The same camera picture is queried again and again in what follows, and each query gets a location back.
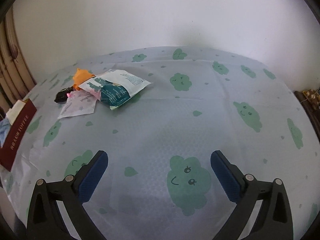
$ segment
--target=brown floral cloth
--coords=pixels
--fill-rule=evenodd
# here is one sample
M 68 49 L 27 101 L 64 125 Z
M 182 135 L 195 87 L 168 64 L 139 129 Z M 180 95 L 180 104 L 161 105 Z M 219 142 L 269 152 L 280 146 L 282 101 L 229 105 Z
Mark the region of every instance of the brown floral cloth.
M 314 110 L 318 110 L 320 106 L 320 95 L 318 90 L 309 89 L 302 92 L 308 99 Z

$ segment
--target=orange toy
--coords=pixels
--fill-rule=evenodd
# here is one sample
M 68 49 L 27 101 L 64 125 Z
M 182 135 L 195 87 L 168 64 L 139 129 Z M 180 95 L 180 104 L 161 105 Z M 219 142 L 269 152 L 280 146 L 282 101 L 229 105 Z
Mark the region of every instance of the orange toy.
M 80 90 L 81 88 L 79 87 L 79 85 L 94 76 L 95 75 L 89 73 L 89 71 L 87 71 L 86 69 L 77 68 L 77 72 L 72 78 L 74 80 L 73 88 L 76 90 Z

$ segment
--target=white and green package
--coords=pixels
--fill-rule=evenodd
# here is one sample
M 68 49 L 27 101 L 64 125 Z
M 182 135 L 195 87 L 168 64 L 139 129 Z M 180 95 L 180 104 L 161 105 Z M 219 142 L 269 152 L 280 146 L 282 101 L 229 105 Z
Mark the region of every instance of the white and green package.
M 110 69 L 83 82 L 79 87 L 94 95 L 102 103 L 116 109 L 151 84 L 125 70 Z

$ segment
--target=printed eye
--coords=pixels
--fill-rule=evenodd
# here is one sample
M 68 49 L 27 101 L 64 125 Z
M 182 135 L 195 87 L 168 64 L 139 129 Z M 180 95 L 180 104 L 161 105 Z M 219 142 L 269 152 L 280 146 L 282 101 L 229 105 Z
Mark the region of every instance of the printed eye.
M 196 181 L 195 181 L 194 179 L 189 179 L 188 183 L 189 183 L 189 185 L 193 185 L 193 186 L 196 185 L 196 184 L 195 184 Z
M 190 171 L 191 171 L 191 167 L 188 167 L 188 166 L 187 166 L 187 167 L 184 169 L 184 172 L 185 172 L 185 173 L 189 173 Z

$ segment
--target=white wall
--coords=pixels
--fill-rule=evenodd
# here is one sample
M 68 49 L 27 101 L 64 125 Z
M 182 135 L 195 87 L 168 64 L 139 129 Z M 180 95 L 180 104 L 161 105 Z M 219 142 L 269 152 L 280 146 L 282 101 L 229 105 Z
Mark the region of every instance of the white wall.
M 79 59 L 194 44 L 267 64 L 291 89 L 320 85 L 320 26 L 303 0 L 16 0 L 37 81 Z

